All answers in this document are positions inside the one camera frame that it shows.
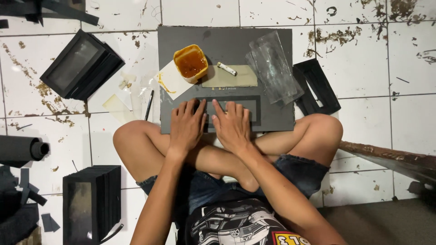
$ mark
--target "plastic container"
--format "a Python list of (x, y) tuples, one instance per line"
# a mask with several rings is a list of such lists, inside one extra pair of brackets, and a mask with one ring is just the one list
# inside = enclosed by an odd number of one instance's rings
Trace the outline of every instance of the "plastic container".
[(174, 53), (177, 70), (189, 83), (195, 84), (208, 73), (208, 61), (199, 46), (192, 44)]

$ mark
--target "clear plastic sheet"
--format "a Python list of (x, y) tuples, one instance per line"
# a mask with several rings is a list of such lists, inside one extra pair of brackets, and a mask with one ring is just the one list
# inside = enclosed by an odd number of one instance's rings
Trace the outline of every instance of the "clear plastic sheet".
[(286, 105), (304, 94), (292, 75), (277, 31), (250, 42), (249, 45), (251, 52), (245, 59), (265, 86), (271, 104), (282, 101)]

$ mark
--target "pen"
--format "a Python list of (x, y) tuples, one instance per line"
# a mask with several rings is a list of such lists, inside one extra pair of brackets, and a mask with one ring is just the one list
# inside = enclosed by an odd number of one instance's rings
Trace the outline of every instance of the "pen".
[(151, 101), (153, 100), (153, 93), (154, 93), (154, 90), (151, 91), (150, 100), (148, 101), (147, 112), (145, 113), (145, 120), (146, 121), (148, 120), (148, 114), (150, 113)]

